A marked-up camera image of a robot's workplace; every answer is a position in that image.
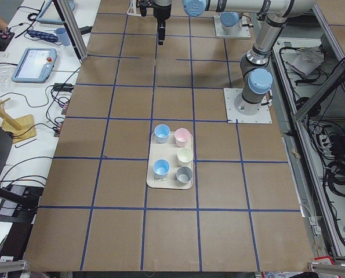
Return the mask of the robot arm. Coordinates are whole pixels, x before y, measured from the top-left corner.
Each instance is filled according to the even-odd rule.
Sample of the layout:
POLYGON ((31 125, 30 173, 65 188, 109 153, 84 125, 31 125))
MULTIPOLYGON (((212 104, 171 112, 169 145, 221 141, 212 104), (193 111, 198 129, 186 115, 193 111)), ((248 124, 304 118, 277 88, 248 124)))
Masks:
POLYGON ((243 12, 222 12, 220 14, 221 26, 225 31, 242 27, 243 12))
POLYGON ((243 12, 264 15, 256 40, 242 57, 240 67, 244 88, 235 99, 235 109, 244 115, 254 115, 260 109, 263 97, 273 84, 272 75, 266 70, 271 50, 288 18, 308 12, 316 1, 183 1, 188 16, 198 17, 205 11, 243 12))

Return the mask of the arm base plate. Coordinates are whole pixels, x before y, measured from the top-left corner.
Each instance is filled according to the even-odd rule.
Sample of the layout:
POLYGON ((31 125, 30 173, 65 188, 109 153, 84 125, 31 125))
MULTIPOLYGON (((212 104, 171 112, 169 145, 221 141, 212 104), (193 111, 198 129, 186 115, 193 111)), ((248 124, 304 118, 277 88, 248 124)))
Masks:
POLYGON ((266 97, 258 104, 247 103, 242 98, 242 88, 224 88, 228 123, 272 124, 270 106, 266 97))
POLYGON ((250 30, 246 17, 241 17, 234 25, 225 26, 221 22, 221 16, 213 17, 215 24, 215 34, 217 38, 250 39, 250 30))

